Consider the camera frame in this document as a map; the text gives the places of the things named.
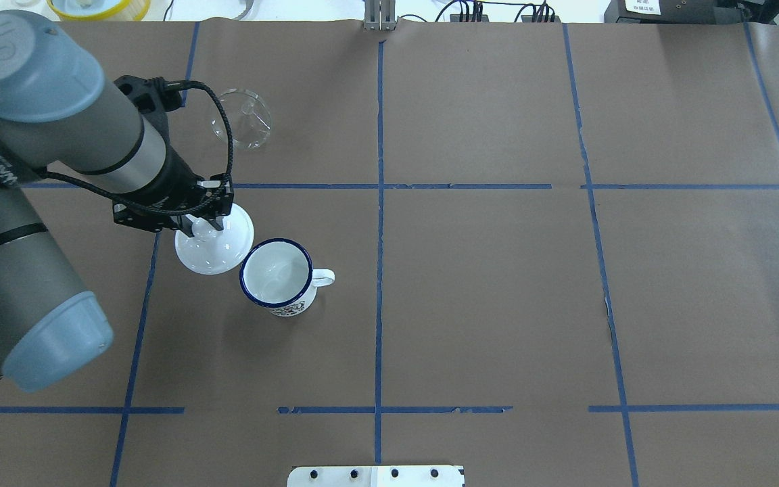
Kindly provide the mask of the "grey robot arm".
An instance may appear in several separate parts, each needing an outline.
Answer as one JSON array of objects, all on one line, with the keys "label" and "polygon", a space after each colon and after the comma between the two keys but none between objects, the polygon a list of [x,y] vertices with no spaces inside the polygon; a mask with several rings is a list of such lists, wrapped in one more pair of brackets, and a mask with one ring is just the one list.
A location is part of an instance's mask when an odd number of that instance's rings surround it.
[{"label": "grey robot arm", "polygon": [[234,203],[234,158],[203,178],[171,145],[167,115],[190,89],[220,107],[200,81],[111,81],[49,18],[0,11],[0,380],[44,389],[114,339],[25,185],[66,182],[110,200],[119,225],[176,231],[197,273],[228,271],[250,250],[254,226]]}]

